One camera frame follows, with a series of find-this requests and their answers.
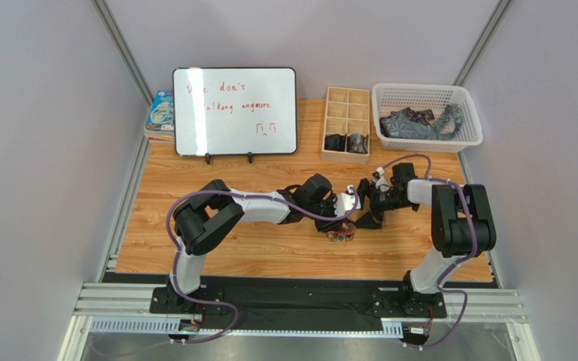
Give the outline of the rolled black tie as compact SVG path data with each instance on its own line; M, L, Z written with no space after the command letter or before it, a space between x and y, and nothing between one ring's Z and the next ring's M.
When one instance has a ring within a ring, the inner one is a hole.
M346 148L347 135L330 134L324 137L324 150L344 152Z

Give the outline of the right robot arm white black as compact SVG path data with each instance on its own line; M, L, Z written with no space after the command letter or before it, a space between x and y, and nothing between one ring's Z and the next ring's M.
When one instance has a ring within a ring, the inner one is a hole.
M405 162L393 166L390 178L377 170L372 179L361 180L358 188L366 211L355 222L359 229L380 229L388 211L430 209L432 246L423 261L403 277L403 295L441 293L445 281L462 264L496 245L494 219L482 184L420 178L413 164Z

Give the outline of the blue book stack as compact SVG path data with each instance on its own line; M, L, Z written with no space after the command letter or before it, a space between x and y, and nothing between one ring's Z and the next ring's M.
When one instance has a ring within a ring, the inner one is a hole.
M173 92L158 90L144 125L144 135L153 143L175 142Z

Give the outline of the aluminium frame rail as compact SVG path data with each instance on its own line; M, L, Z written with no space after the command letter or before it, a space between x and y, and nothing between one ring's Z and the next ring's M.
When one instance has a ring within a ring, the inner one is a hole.
M452 284L397 304L399 281L207 276L187 302L161 276L82 286L60 360L538 360L515 290Z

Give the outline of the dark patterned tie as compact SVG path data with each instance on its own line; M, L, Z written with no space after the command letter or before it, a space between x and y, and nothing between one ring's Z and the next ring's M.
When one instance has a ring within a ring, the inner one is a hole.
M404 116L407 120L420 123L425 126L429 126L433 121L435 121L436 117L431 109L425 109L422 111L415 111L410 107L404 108L400 111L392 111L392 116Z

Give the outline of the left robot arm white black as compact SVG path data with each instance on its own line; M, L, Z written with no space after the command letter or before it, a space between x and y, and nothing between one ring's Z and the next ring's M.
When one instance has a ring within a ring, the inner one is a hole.
M329 232L340 229L361 207L353 186L335 193L321 174L270 193L242 192L221 179L212 180L179 198L168 211L166 231L176 247L169 281L180 296L198 290L207 254L238 224L285 225L309 218L319 232Z

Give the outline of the wooden compartment box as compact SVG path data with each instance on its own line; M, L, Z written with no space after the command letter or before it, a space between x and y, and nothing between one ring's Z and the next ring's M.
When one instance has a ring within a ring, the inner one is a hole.
M344 162L366 165L370 162L371 150L371 104L368 89L340 86L327 88L321 159L327 162ZM324 150L324 137L330 134L350 135L361 133L368 139L368 154L356 154Z

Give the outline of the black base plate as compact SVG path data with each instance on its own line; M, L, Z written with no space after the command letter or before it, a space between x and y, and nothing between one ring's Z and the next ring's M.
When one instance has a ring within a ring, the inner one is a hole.
M441 293L408 297L400 281L203 276L186 300L170 281L154 289L152 314L199 319L203 329L379 331L384 318L443 320Z

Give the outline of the colourful patterned tie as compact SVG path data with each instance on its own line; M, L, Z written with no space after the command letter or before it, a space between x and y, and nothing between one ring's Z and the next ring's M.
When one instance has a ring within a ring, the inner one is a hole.
M326 235L332 242L348 242L354 240L356 229L356 225L352 222L345 222L337 230L327 231Z

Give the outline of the whiteboard with red writing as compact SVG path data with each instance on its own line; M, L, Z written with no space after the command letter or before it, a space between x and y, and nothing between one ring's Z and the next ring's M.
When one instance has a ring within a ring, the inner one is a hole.
M177 68L172 92L179 156L297 151L297 74L291 67Z

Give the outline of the white plastic basket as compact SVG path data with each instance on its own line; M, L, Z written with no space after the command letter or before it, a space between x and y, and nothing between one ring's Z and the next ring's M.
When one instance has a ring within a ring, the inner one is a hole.
M378 83L371 96L383 149L457 153L483 142L474 100L461 86Z

